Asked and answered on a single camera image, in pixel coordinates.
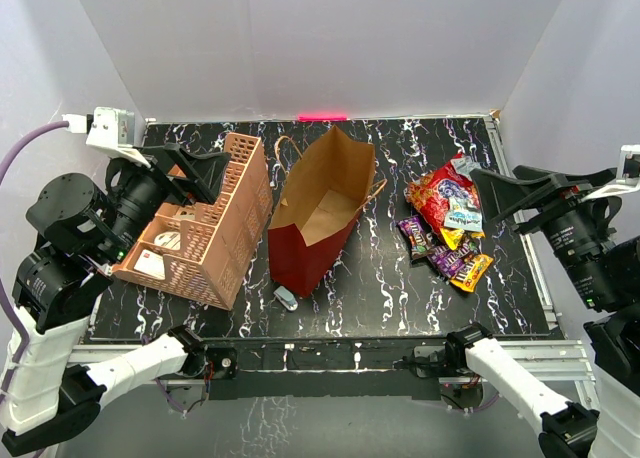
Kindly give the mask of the silver grey candy wrapper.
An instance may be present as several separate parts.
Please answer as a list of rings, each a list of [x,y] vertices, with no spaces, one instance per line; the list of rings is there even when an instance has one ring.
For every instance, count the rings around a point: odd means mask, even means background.
[[[466,155],[454,157],[450,160],[450,163],[455,172],[467,180],[471,180],[471,172],[478,168],[478,164],[470,156]]]

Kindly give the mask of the light blue snack packet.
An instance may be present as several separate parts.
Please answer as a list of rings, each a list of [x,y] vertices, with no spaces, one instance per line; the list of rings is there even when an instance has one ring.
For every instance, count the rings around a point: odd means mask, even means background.
[[[449,198],[449,209],[445,214],[444,226],[473,233],[482,232],[482,213],[470,204],[467,199],[459,199],[452,196]]]

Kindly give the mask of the yellow M&M's packet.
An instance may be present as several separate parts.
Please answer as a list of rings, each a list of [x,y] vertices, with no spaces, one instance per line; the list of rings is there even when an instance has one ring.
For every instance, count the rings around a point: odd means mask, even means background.
[[[457,250],[465,239],[481,239],[485,237],[485,233],[469,232],[463,229],[453,229],[442,227],[440,234],[444,243],[450,250]]]
[[[493,261],[494,259],[486,254],[473,255],[450,279],[450,283],[464,292],[474,292],[478,282]]]

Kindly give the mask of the red candy bag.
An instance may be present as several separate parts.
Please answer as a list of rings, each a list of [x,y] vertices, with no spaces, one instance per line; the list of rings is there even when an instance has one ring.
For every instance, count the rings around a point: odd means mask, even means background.
[[[455,155],[442,167],[410,182],[405,190],[407,202],[420,213],[438,236],[441,235],[445,215],[449,211],[450,197],[479,205],[472,181],[459,174],[453,166],[453,160],[458,158],[465,158],[465,155]]]

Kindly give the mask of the red paper bag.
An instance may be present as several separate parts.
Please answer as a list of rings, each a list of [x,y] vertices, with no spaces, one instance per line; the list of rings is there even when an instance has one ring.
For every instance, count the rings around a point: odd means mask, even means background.
[[[386,186],[375,174],[374,145],[336,125],[298,153],[267,230],[274,282],[301,297],[312,294]]]

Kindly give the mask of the purple M&M's packet outside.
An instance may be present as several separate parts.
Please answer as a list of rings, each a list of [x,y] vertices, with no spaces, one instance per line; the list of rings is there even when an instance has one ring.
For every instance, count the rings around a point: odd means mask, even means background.
[[[477,247],[471,242],[461,244],[456,250],[438,245],[429,250],[427,257],[444,277],[453,278],[476,251]]]

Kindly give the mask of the purple M&M's packet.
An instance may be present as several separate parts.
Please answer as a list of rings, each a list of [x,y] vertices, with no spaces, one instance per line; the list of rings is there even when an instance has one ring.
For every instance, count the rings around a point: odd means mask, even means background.
[[[409,246],[411,261],[426,258],[433,248],[431,238],[422,226],[418,216],[411,216],[397,222],[397,227],[404,235]]]

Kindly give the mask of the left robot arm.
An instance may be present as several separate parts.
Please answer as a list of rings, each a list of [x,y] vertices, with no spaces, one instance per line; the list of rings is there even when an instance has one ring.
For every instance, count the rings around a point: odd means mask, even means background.
[[[73,365],[111,269],[164,204],[212,204],[231,156],[194,155],[177,144],[146,148],[139,161],[110,160],[103,185],[81,173],[54,178],[27,210],[34,250],[3,294],[14,332],[1,376],[2,444],[14,457],[78,436],[113,400],[165,375],[201,375],[206,345],[178,326],[143,346]]]

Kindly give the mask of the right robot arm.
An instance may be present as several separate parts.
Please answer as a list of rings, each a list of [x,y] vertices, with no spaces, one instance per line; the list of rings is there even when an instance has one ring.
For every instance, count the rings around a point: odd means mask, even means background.
[[[447,366],[488,381],[529,423],[546,457],[638,456],[639,240],[615,243],[610,225],[623,195],[639,189],[638,161],[588,175],[518,166],[512,176],[474,170],[471,178],[485,220],[535,211],[516,232],[541,232],[584,306],[601,313],[583,326],[599,407],[549,389],[479,324],[448,334]]]

